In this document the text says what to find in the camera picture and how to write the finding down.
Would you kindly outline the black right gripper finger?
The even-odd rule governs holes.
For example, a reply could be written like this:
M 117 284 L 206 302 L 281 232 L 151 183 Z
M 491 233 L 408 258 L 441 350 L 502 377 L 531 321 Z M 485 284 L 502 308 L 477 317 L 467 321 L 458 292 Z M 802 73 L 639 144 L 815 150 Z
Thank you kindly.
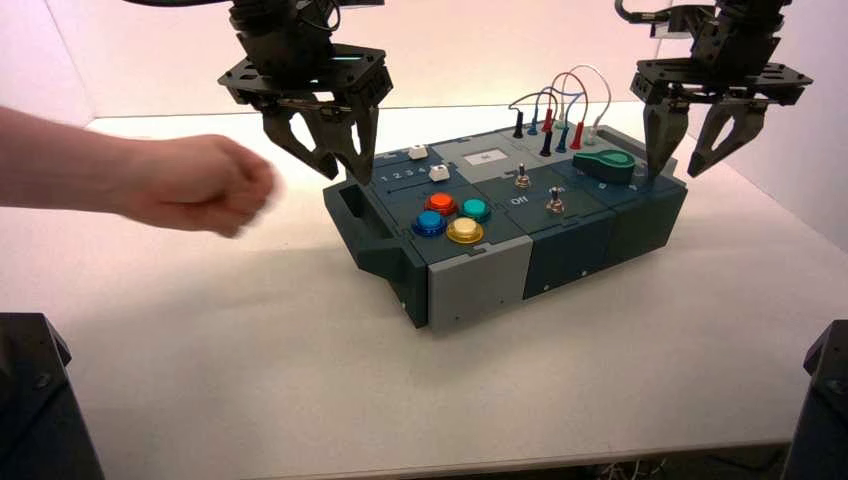
M 651 180 L 663 171 L 685 136 L 689 108 L 690 104 L 685 101 L 661 101 L 645 105 L 645 151 Z
M 751 142 L 764 126 L 768 103 L 722 101 L 705 116 L 687 174 L 697 177 Z

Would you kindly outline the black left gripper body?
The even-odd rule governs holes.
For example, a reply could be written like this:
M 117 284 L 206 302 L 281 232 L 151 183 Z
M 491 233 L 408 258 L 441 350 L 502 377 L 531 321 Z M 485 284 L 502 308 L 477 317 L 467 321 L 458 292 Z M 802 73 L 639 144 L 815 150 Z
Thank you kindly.
M 393 88 L 383 50 L 334 44 L 322 30 L 239 32 L 246 57 L 218 79 L 261 113 L 377 107 Z

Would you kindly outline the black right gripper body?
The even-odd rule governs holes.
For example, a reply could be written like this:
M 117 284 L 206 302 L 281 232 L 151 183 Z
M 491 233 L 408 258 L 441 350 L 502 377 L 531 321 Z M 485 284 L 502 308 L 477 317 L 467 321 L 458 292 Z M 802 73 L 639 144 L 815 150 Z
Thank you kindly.
M 671 98 L 715 104 L 722 98 L 762 98 L 793 105 L 813 83 L 809 76 L 771 60 L 780 42 L 772 30 L 713 19 L 703 21 L 692 34 L 689 56 L 637 62 L 631 91 L 643 102 L 653 105 Z

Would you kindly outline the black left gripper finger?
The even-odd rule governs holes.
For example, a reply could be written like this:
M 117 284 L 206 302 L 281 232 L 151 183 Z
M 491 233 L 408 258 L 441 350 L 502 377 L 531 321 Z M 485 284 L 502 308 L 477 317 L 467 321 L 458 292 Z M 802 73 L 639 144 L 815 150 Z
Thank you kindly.
M 294 135 L 291 122 L 297 115 L 305 122 L 313 147 L 307 147 Z M 324 122 L 317 112 L 278 108 L 264 111 L 262 117 L 264 132 L 274 144 L 328 179 L 338 175 L 331 125 Z
M 334 154 L 362 185 L 372 179 L 378 119 L 379 108 L 370 106 L 346 112 L 339 125 L 340 140 Z

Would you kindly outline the bare person hand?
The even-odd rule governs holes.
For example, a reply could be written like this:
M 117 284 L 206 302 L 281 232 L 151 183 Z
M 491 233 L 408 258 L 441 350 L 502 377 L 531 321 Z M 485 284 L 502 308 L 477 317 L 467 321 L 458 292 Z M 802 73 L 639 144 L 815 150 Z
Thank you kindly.
M 113 209 L 147 225 L 235 238 L 275 189 L 272 165 L 225 136 L 129 140 L 126 147 Z

